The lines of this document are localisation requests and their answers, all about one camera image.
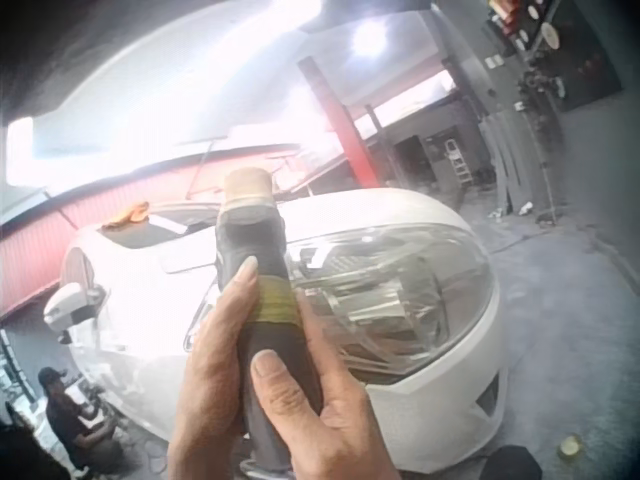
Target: hand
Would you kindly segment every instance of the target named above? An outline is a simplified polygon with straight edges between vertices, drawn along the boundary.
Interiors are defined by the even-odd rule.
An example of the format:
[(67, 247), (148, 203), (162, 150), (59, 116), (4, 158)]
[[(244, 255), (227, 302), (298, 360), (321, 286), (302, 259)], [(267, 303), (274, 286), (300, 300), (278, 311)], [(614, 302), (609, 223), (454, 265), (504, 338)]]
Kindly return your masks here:
[(169, 478), (221, 478), (240, 435), (240, 329), (258, 300), (258, 263), (249, 257), (203, 322), (187, 360), (169, 444)]
[(114, 417), (108, 417), (104, 422), (104, 427), (109, 436), (113, 435), (113, 432), (116, 431), (116, 427), (118, 426), (118, 420)]
[(258, 400), (289, 447), (296, 478), (399, 480), (364, 387), (325, 340), (304, 294), (298, 304), (324, 395), (320, 416), (274, 351), (251, 362)]

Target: ladder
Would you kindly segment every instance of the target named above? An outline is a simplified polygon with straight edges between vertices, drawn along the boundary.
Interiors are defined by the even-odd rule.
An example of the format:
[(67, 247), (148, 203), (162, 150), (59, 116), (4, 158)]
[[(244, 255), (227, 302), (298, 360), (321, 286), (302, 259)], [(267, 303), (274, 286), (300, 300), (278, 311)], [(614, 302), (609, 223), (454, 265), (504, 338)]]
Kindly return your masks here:
[(450, 138), (444, 142), (444, 145), (447, 149), (447, 157), (451, 162), (451, 166), (458, 178), (460, 186), (473, 185), (473, 175), (471, 175), (469, 166), (467, 165), (467, 162), (464, 161), (464, 157), (462, 156), (456, 141)]

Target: bottle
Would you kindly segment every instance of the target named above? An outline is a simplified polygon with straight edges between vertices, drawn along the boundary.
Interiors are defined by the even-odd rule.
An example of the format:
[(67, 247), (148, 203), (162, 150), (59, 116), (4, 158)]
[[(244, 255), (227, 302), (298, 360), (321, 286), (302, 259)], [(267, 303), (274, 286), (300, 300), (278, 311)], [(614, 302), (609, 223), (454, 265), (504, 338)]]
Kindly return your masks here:
[(307, 350), (284, 259), (287, 248), (284, 221), (273, 198), (271, 175), (265, 170), (243, 168), (232, 172), (225, 179), (224, 194), (216, 226), (220, 290), (231, 281), (247, 257), (255, 256), (258, 260), (260, 300), (245, 323), (238, 343), (245, 427), (261, 478), (290, 478), (290, 453), (262, 410), (249, 372), (256, 353), (274, 350), (306, 394), (311, 407), (320, 413), (322, 391)]

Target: red metal beam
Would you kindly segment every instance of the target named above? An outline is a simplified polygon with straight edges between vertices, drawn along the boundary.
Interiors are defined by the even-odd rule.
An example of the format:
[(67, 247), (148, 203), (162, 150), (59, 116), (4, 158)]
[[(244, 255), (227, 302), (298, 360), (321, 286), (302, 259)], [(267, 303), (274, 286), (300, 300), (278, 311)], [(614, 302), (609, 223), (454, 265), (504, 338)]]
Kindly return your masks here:
[(329, 123), (331, 123), (338, 135), (344, 153), (360, 185), (366, 188), (379, 187), (380, 182), (373, 168), (369, 149), (362, 141), (360, 132), (353, 124), (348, 110), (336, 96), (315, 60), (307, 57), (298, 62), (298, 67), (300, 67), (302, 74), (307, 79), (311, 90), (327, 115)]

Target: car headlight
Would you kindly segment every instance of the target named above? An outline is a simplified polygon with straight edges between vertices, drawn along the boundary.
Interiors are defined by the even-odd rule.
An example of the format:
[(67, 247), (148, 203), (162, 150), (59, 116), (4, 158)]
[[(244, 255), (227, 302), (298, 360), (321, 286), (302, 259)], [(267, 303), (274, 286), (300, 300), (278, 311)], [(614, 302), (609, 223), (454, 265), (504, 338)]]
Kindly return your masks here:
[[(289, 244), (287, 257), (292, 284), (367, 383), (394, 383), (443, 355), (482, 317), (494, 289), (475, 237), (446, 225), (316, 237)], [(214, 285), (192, 334), (217, 293)]]

